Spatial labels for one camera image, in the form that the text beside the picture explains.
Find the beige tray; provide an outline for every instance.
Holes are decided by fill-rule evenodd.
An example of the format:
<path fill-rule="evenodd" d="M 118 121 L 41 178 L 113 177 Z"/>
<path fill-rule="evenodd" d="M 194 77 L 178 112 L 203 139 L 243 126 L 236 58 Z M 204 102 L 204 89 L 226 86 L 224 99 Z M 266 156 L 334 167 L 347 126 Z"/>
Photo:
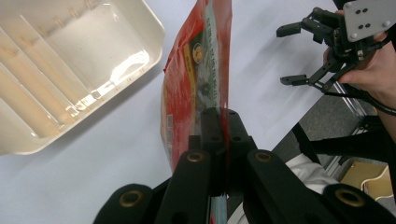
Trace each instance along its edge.
<path fill-rule="evenodd" d="M 160 60 L 163 37 L 143 0 L 2 0 L 0 154 L 73 128 Z"/>

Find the white tabletop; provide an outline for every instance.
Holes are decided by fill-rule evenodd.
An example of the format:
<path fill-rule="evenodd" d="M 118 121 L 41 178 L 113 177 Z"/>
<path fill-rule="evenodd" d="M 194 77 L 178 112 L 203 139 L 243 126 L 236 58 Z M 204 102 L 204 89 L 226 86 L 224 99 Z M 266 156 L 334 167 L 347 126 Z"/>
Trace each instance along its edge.
<path fill-rule="evenodd" d="M 77 127 L 33 155 L 0 157 L 0 223 L 92 223 L 118 188 L 155 187 L 171 175 L 160 137 L 163 68 L 194 0 L 147 0 L 166 31 L 160 62 Z M 324 45 L 312 35 L 276 38 L 277 27 L 300 21 L 330 0 L 234 0 L 229 107 L 262 149 L 273 149 L 318 100 L 283 76 L 311 75 Z"/>

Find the red plastic package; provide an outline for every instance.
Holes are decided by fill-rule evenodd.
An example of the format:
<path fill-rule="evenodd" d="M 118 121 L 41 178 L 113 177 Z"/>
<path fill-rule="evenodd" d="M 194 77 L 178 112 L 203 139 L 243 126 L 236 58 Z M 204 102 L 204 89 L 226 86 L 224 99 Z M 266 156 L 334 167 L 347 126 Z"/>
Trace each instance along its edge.
<path fill-rule="evenodd" d="M 200 112 L 218 108 L 228 130 L 228 74 L 232 20 L 230 0 L 197 0 L 180 29 L 164 68 L 163 144 L 175 169 L 188 149 L 189 135 L 200 134 Z"/>

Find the gray metal bracket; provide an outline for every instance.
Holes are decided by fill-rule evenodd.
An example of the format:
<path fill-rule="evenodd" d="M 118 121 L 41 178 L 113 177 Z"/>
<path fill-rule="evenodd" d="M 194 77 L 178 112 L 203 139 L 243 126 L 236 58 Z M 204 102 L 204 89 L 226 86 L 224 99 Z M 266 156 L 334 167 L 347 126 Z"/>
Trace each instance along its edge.
<path fill-rule="evenodd" d="M 359 0 L 344 4 L 347 38 L 355 42 L 387 31 L 396 23 L 395 0 Z"/>

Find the red package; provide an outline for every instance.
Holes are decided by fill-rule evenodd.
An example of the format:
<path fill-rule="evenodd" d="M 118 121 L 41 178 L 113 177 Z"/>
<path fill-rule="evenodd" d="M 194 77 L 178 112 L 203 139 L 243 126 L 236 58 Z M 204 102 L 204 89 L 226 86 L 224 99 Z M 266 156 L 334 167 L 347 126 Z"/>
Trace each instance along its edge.
<path fill-rule="evenodd" d="M 232 2 L 198 0 L 181 27 L 164 68 L 163 144 L 175 169 L 188 149 L 189 135 L 200 134 L 200 112 L 218 108 L 228 130 L 228 73 Z"/>

